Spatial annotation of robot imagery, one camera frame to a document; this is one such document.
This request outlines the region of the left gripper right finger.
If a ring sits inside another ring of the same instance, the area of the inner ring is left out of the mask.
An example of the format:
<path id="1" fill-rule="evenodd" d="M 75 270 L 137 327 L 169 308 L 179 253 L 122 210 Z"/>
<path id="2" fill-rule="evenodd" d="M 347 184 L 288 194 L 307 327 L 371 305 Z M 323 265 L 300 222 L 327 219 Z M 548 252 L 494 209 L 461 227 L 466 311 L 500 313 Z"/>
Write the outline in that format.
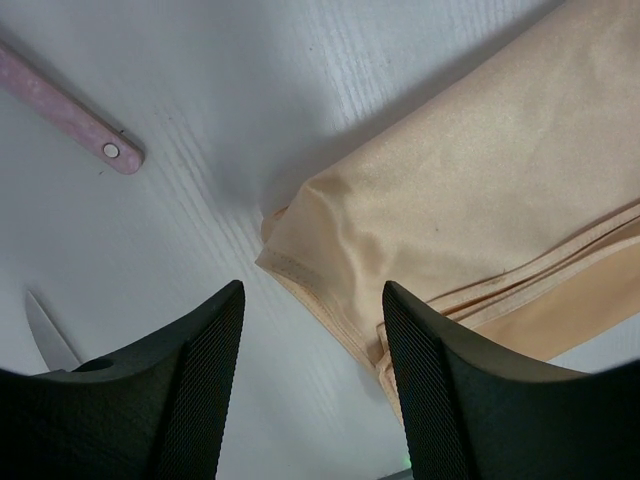
<path id="1" fill-rule="evenodd" d="M 509 350 L 395 282 L 382 294 L 416 479 L 635 479 L 639 365 L 586 374 Z"/>

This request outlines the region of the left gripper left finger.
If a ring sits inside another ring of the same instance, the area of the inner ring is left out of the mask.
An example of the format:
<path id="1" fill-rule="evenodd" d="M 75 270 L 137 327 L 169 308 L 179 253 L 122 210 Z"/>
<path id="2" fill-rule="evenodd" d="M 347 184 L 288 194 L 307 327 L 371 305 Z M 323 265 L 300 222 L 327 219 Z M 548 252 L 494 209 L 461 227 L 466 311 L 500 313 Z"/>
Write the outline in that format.
<path id="1" fill-rule="evenodd" d="M 77 368 L 1 374 L 5 479 L 212 479 L 244 321 L 234 280 Z"/>

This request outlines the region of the orange cloth napkin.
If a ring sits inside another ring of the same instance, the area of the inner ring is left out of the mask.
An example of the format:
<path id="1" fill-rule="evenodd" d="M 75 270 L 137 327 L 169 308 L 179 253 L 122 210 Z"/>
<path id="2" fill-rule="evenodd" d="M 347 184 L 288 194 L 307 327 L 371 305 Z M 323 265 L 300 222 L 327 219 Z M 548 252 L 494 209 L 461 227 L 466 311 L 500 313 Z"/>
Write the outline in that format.
<path id="1" fill-rule="evenodd" d="M 637 314 L 638 3 L 564 3 L 306 181 L 263 240 L 392 405 L 389 281 L 538 360 Z"/>

